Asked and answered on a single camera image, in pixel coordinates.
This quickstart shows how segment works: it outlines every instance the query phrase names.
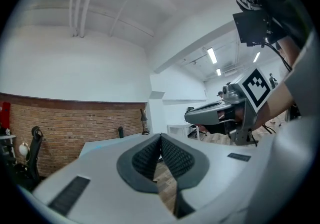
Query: air conditioner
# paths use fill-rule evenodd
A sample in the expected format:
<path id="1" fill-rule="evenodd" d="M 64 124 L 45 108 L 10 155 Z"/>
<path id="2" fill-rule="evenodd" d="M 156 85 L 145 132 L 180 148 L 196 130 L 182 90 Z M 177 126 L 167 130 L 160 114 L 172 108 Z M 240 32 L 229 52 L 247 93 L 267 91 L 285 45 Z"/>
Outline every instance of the air conditioner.
<path id="1" fill-rule="evenodd" d="M 225 72 L 224 72 L 224 76 L 225 76 L 225 77 L 229 77 L 229 76 L 231 76 L 231 75 L 234 75 L 234 74 L 237 73 L 237 72 L 238 72 L 238 68 L 233 68 L 233 69 L 231 69 L 231 70 L 225 71 Z"/>

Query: red object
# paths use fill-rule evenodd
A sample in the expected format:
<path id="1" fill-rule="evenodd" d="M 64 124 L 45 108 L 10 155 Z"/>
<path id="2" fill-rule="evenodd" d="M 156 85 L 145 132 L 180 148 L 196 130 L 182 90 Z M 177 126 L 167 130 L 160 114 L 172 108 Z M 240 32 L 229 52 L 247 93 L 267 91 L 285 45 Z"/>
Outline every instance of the red object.
<path id="1" fill-rule="evenodd" d="M 2 111 L 0 115 L 1 127 L 10 129 L 10 103 L 2 103 Z"/>

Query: brick wall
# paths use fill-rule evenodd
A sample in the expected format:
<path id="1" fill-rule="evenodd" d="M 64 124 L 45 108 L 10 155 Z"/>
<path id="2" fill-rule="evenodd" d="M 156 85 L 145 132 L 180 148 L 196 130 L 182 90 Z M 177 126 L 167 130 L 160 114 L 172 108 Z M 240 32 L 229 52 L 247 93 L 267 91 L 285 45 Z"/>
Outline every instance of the brick wall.
<path id="1" fill-rule="evenodd" d="M 119 137 L 142 132 L 140 109 L 144 103 L 92 103 L 36 99 L 0 94 L 1 102 L 9 102 L 10 130 L 15 154 L 25 141 L 31 144 L 31 129 L 40 126 L 43 141 L 38 156 L 41 176 L 48 176 L 78 158 L 85 142 Z"/>

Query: wooden floor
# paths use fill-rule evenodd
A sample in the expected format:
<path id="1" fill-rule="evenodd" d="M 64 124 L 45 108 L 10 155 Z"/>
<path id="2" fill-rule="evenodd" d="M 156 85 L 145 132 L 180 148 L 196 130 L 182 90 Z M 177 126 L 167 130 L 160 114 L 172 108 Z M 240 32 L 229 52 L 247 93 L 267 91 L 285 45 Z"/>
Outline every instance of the wooden floor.
<path id="1" fill-rule="evenodd" d="M 286 123 L 284 113 L 275 118 L 275 123 L 271 123 L 269 121 L 266 123 L 266 125 L 278 132 L 278 130 L 281 128 L 279 127 L 280 123 L 282 125 Z M 263 136 L 269 133 L 263 127 L 260 127 L 259 129 L 253 131 L 252 134 L 256 140 L 263 140 Z M 228 138 L 228 136 L 223 134 L 208 133 L 207 136 L 205 136 L 204 134 L 200 134 L 200 140 L 208 143 L 234 145 L 234 143 L 230 143 L 230 139 Z M 164 162 L 158 163 L 154 174 L 154 180 L 157 181 L 157 187 L 159 189 L 159 196 L 161 200 L 163 201 L 165 206 L 171 212 L 173 212 L 176 200 L 177 183 Z"/>

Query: white shelf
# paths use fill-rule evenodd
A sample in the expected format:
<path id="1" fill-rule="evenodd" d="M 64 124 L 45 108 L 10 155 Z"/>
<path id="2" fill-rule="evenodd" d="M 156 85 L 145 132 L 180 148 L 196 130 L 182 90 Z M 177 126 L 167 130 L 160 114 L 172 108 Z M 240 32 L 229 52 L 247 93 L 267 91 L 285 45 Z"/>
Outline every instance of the white shelf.
<path id="1" fill-rule="evenodd" d="M 16 137 L 15 135 L 1 135 L 0 140 L 13 139 L 15 137 Z"/>

